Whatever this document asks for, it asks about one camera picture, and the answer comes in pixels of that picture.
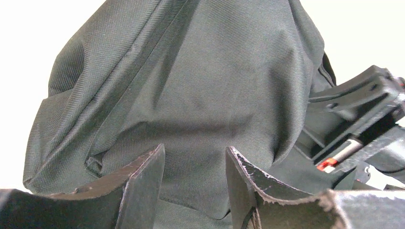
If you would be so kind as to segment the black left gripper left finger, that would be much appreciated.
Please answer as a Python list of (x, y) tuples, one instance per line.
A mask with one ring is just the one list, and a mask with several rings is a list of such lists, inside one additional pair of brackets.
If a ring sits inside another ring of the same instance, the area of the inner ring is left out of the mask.
[(151, 229), (164, 170), (164, 145), (71, 193), (0, 191), (3, 229)]

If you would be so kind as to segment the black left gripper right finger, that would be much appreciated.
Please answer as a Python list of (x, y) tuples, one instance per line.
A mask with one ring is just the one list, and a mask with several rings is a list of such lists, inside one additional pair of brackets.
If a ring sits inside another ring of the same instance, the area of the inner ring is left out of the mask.
[(291, 187), (226, 149), (226, 179), (235, 229), (402, 229), (402, 190), (331, 190), (316, 195)]

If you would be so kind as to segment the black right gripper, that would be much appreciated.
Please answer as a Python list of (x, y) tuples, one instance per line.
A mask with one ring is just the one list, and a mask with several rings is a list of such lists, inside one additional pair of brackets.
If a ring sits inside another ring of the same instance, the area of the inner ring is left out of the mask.
[(320, 171), (347, 172), (404, 135), (405, 81), (375, 65), (314, 93), (294, 145)]

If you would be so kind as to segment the black fabric student bag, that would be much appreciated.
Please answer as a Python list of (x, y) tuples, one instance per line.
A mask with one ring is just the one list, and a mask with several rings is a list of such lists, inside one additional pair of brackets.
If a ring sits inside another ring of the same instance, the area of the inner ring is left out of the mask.
[(108, 0), (54, 61), (23, 184), (72, 192), (164, 144), (154, 227), (229, 229), (228, 146), (309, 193), (336, 181), (292, 150), (333, 82), (298, 0)]

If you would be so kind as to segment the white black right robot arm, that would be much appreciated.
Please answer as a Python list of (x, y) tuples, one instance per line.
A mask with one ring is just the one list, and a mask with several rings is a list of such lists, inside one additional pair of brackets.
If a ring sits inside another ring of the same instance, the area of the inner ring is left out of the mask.
[(310, 96), (295, 151), (326, 174), (347, 173), (362, 162), (405, 179), (403, 78), (371, 66), (351, 80)]

